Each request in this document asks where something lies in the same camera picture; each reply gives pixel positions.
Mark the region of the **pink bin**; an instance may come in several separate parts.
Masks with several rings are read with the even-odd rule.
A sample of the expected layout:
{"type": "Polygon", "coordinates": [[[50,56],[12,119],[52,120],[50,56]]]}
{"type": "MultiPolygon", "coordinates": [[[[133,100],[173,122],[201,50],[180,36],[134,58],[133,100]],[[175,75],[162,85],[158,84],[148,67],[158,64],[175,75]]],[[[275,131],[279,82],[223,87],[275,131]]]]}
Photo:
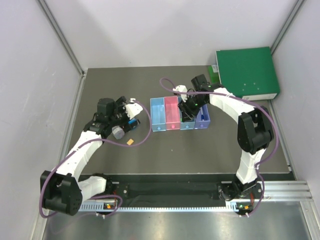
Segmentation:
{"type": "Polygon", "coordinates": [[[178,97],[177,96],[166,96],[164,98],[165,106],[165,124],[166,129],[169,130],[179,130],[180,129],[180,110],[178,107],[178,97]]]}

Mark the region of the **blue jar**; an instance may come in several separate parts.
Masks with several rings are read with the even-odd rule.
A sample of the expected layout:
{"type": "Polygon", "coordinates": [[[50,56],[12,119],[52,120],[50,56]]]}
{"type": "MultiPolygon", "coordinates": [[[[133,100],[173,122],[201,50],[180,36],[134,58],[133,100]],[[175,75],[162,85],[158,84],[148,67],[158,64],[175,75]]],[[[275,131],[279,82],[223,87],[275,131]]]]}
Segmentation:
{"type": "Polygon", "coordinates": [[[135,129],[140,123],[141,123],[140,120],[136,118],[133,118],[128,122],[128,124],[132,124],[134,126],[133,129],[135,129]]]}

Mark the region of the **light blue bin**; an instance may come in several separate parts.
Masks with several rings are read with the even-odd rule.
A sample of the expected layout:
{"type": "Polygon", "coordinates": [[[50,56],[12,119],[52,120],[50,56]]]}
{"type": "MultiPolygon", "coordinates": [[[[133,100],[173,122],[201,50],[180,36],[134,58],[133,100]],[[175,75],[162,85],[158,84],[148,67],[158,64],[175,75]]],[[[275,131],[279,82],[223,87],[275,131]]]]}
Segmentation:
{"type": "Polygon", "coordinates": [[[165,99],[163,97],[150,99],[151,129],[153,132],[166,131],[165,99]]]}
{"type": "Polygon", "coordinates": [[[180,112],[180,130],[193,130],[195,127],[195,118],[188,118],[184,121],[184,114],[181,110],[180,112]]]}

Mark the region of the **blue capped white marker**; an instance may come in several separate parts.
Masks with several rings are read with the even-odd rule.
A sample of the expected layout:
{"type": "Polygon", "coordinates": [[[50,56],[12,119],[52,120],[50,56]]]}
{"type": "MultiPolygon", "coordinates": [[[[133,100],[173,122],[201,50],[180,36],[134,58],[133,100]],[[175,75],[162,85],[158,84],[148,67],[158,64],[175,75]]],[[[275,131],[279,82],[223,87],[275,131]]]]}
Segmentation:
{"type": "Polygon", "coordinates": [[[204,112],[203,112],[202,108],[200,109],[200,115],[201,115],[201,121],[204,121],[205,120],[205,116],[204,116],[204,112]]]}

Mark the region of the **green ring binder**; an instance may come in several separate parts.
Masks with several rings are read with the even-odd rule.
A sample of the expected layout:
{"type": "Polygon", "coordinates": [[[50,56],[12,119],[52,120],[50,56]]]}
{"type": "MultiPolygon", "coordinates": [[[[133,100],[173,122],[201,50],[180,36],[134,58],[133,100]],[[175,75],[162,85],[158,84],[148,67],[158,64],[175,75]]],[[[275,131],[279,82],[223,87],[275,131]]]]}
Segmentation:
{"type": "Polygon", "coordinates": [[[268,46],[217,50],[216,64],[208,66],[212,83],[220,83],[238,98],[272,100],[280,85],[268,46]]]}

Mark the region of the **purple bin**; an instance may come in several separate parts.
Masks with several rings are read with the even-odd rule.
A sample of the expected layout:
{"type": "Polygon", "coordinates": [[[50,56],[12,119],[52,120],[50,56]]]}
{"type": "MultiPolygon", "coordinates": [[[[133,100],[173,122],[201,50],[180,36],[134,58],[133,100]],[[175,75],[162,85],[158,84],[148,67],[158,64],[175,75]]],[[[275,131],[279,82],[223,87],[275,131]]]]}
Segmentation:
{"type": "Polygon", "coordinates": [[[196,118],[194,129],[207,129],[211,123],[208,106],[204,105],[200,108],[196,118]]]}

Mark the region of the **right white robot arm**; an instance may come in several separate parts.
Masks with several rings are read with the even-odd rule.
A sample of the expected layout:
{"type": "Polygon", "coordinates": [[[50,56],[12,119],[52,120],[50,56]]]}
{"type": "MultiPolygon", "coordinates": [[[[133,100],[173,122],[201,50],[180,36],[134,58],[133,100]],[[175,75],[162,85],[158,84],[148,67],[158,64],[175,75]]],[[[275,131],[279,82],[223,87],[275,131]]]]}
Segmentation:
{"type": "Polygon", "coordinates": [[[240,164],[231,185],[220,187],[219,194],[226,201],[245,198],[257,183],[258,162],[274,139],[268,110],[237,99],[220,83],[208,82],[203,74],[194,77],[191,83],[191,91],[185,85],[173,88],[181,97],[178,107],[183,121],[195,118],[203,106],[210,104],[237,123],[237,142],[241,148],[240,164]]]}

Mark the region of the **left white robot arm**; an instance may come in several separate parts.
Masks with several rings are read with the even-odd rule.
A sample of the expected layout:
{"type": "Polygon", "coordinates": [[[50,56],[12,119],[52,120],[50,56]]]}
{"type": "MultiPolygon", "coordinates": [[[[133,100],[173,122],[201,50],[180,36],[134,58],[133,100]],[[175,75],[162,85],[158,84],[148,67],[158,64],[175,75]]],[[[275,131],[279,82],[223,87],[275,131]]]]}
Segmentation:
{"type": "Polygon", "coordinates": [[[127,101],[124,96],[98,101],[96,112],[68,155],[53,170],[45,170],[40,176],[39,211],[43,218],[46,218],[44,209],[73,216],[91,197],[100,195],[106,199],[113,194],[114,187],[107,176],[96,173],[80,181],[80,175],[114,130],[125,134],[139,124],[135,117],[142,110],[135,99],[127,101]]]}

